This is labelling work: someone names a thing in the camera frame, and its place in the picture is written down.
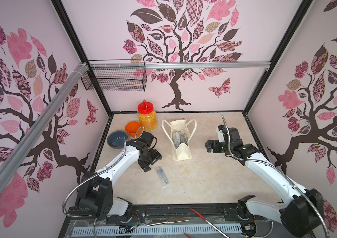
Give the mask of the blue label compass case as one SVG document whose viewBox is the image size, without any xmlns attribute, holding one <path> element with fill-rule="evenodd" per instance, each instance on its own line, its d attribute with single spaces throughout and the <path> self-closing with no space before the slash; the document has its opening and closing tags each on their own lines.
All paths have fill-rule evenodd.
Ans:
<svg viewBox="0 0 337 238">
<path fill-rule="evenodd" d="M 174 147 L 177 149 L 179 146 L 180 146 L 180 132 L 173 132 L 173 135 L 172 135 L 172 140 L 173 140 L 173 144 L 174 144 Z"/>
<path fill-rule="evenodd" d="M 163 167 L 161 166 L 156 167 L 156 173 L 163 187 L 169 185 L 169 180 L 163 170 Z"/>
</svg>

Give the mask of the gold label compass case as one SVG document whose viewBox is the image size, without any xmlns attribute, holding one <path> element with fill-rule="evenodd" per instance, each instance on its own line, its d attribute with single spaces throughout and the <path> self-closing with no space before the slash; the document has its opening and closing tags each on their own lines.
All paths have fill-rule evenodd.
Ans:
<svg viewBox="0 0 337 238">
<path fill-rule="evenodd" d="M 180 143 L 181 144 L 185 144 L 185 145 L 189 145 L 189 141 L 188 141 L 188 136 L 187 136 L 187 134 L 185 134 L 185 133 L 181 133 L 180 134 Z"/>
</svg>

